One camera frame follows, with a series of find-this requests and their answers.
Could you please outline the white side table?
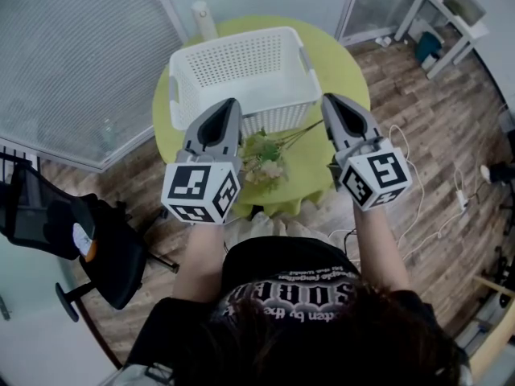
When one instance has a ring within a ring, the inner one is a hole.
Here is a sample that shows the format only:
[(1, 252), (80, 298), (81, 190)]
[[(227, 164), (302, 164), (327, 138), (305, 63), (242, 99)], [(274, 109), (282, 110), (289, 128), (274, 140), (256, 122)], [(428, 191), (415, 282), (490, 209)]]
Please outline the white side table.
[(408, 31), (410, 24), (425, 1), (428, 1), (434, 8), (436, 8), (439, 13), (442, 14), (461, 34), (461, 38), (458, 42), (442, 58), (440, 58), (426, 74), (426, 77), (431, 80), (449, 63), (457, 65), (461, 62), (464, 57), (475, 48), (478, 41), (489, 33), (489, 30), (481, 20), (473, 26), (469, 26), (460, 16), (453, 14), (444, 4), (443, 0), (414, 0), (393, 37), (396, 42), (403, 39), (404, 34)]

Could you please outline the black office chair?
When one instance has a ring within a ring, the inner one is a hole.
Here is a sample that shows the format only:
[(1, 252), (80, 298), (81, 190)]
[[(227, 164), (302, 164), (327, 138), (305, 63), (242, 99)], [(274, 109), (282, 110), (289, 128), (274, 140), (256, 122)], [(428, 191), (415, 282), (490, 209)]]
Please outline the black office chair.
[[(91, 290), (97, 290), (114, 309), (123, 309), (141, 287), (148, 261), (178, 271), (178, 264), (155, 256), (144, 240), (155, 221), (148, 220), (134, 229), (130, 218), (126, 203), (118, 201), (111, 206), (95, 194), (70, 195), (25, 164), (15, 167), (10, 183), (0, 182), (0, 234), (13, 245), (79, 261), (89, 278), (68, 292), (55, 285), (56, 295), (73, 322), (79, 319), (74, 302)], [(73, 243), (74, 223), (97, 240), (97, 254), (90, 262)]]

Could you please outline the pale glass desk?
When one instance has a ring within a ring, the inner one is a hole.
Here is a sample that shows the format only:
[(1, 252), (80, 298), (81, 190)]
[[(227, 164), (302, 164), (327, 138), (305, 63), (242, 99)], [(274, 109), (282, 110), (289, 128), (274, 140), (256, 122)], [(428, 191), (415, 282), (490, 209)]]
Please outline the pale glass desk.
[(69, 261), (0, 235), (0, 378), (9, 386), (99, 386), (117, 370), (55, 285), (75, 287)]

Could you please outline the grey tray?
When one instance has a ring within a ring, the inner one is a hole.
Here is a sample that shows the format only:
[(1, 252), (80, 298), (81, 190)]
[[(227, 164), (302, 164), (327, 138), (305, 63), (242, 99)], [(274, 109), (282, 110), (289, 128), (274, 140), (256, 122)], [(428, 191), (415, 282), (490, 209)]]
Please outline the grey tray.
[(443, 4), (470, 27), (478, 23), (486, 14), (486, 10), (477, 0), (443, 0)]

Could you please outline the person's left forearm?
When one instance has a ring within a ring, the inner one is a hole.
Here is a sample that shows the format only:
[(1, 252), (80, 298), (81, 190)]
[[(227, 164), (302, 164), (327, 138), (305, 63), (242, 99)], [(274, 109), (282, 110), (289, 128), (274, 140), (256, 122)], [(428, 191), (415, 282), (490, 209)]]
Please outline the person's left forearm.
[(171, 297), (190, 302), (214, 302), (220, 294), (224, 257), (224, 226), (193, 226)]

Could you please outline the round table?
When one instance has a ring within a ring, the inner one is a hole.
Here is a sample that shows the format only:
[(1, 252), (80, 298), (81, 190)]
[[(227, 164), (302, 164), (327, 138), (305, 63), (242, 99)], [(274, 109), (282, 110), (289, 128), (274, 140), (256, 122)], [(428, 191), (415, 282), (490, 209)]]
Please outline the round table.
[[(217, 31), (226, 36), (271, 27), (292, 27), (298, 32), (324, 93), (344, 95), (366, 109), (370, 107), (368, 86), (357, 62), (332, 35), (310, 23), (279, 16), (250, 15), (219, 23)], [(164, 162), (171, 163), (182, 146), (183, 133), (171, 124), (168, 75), (169, 70), (165, 68), (159, 77), (152, 103), (152, 121), (159, 153)], [(232, 206), (234, 214), (248, 216), (253, 207), (262, 206), (268, 216), (278, 212), (297, 215), (303, 200), (320, 201), (333, 185), (327, 165), (335, 153), (320, 124), (321, 118), (319, 105), (311, 106), (305, 123), (313, 125), (313, 129), (285, 151), (288, 178), (271, 192), (261, 191), (255, 185), (244, 186)]]

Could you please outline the bunch of artificial flowers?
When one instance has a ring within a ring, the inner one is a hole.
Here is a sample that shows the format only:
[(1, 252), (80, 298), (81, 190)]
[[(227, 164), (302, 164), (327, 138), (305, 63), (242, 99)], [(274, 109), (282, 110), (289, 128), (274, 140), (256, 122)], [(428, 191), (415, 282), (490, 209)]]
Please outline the bunch of artificial flowers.
[(245, 138), (238, 149), (238, 156), (242, 160), (240, 174), (243, 175), (243, 182), (265, 191), (277, 189), (280, 179), (288, 179), (285, 153), (321, 123), (319, 120), (305, 129), (279, 138), (274, 138), (264, 128), (260, 128)]

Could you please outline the person's right forearm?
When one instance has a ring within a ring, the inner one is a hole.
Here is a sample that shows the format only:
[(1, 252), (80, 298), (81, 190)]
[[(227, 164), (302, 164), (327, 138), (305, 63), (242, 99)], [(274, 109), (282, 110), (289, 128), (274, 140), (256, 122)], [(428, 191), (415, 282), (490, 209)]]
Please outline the person's right forearm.
[(410, 290), (410, 279), (398, 244), (381, 207), (362, 211), (355, 203), (353, 214), (362, 277), (382, 290)]

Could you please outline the person's black printed t-shirt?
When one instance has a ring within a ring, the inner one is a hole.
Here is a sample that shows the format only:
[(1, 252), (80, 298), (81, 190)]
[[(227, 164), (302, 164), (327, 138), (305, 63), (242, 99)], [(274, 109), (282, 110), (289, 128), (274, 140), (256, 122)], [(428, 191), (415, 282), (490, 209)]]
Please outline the person's black printed t-shirt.
[(172, 386), (472, 386), (466, 354), (410, 290), (379, 290), (324, 242), (231, 248), (219, 296), (164, 298), (127, 360)]

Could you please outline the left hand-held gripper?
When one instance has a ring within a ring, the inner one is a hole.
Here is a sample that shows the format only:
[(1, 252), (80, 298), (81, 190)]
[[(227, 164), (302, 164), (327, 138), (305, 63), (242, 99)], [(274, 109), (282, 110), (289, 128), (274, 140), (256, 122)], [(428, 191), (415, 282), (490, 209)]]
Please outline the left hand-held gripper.
[(166, 166), (161, 203), (179, 221), (223, 224), (241, 190), (242, 113), (233, 97), (202, 112), (187, 128), (183, 148)]

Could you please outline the white plastic laundry basket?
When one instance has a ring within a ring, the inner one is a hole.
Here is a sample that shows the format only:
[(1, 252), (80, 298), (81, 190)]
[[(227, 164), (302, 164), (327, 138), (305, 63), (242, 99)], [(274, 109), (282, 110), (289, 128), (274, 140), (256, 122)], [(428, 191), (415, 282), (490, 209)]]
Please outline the white plastic laundry basket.
[(186, 130), (209, 107), (230, 97), (241, 106), (245, 137), (300, 127), (321, 97), (321, 87), (297, 31), (248, 31), (171, 56), (169, 98), (175, 129)]

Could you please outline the teal bin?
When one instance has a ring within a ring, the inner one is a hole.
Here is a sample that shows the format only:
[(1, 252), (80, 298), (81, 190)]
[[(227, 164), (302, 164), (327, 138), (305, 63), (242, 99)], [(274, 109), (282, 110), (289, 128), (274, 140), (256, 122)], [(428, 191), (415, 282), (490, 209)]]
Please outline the teal bin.
[(442, 49), (442, 44), (437, 36), (424, 31), (415, 49), (415, 58), (421, 64), (429, 55), (437, 54)]

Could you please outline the black metal rack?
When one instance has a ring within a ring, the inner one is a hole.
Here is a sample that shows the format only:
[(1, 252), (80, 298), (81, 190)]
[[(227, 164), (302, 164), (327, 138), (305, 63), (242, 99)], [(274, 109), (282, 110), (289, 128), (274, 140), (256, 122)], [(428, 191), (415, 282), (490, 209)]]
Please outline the black metal rack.
[(34, 154), (10, 149), (0, 145), (0, 182), (10, 183), (14, 169), (18, 164), (26, 164), (40, 171), (40, 158)]

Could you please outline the light wooden desk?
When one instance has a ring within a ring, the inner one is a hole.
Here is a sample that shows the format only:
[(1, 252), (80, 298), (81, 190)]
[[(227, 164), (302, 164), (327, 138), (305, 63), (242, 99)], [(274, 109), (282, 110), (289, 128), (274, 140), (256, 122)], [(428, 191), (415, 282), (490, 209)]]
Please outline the light wooden desk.
[(475, 316), (455, 341), (462, 349), (470, 345), (468, 357), (473, 384), (478, 384), (495, 363), (501, 352), (515, 336), (515, 290), (508, 289), (486, 277), (475, 275), (472, 280), (493, 290), (493, 300), (501, 295), (508, 297), (508, 304), (503, 314), (494, 323)]

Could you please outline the orange bowl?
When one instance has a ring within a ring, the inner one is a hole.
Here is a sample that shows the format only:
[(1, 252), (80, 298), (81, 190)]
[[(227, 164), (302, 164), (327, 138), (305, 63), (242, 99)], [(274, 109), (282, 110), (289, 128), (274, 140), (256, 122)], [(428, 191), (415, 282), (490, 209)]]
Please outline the orange bowl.
[(90, 262), (97, 254), (97, 240), (84, 234), (81, 254), (86, 262)]

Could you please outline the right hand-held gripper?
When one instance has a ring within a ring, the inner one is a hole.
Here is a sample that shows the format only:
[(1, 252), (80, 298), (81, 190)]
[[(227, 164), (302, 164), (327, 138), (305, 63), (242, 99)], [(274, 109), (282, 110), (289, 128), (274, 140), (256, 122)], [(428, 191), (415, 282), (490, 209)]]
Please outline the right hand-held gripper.
[(335, 188), (348, 193), (358, 208), (368, 211), (391, 203), (412, 185), (402, 150), (381, 137), (366, 108), (346, 96), (326, 93), (322, 115), (328, 139), (338, 151), (331, 163)]

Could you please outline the white cylinder device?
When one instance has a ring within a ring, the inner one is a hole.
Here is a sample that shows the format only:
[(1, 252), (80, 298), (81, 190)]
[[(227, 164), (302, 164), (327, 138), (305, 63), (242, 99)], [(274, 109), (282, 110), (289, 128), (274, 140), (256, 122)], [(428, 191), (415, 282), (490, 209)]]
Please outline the white cylinder device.
[(204, 1), (196, 1), (191, 6), (193, 17), (204, 41), (218, 38), (216, 24), (214, 23), (208, 4)]

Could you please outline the crumpled white paper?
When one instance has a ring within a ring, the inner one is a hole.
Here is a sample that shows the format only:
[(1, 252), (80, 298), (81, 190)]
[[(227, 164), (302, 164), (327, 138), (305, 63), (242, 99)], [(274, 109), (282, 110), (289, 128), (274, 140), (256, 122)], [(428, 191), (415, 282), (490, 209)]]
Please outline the crumpled white paper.
[(78, 223), (74, 223), (72, 226), (72, 239), (80, 254), (87, 257), (91, 251), (93, 240)]

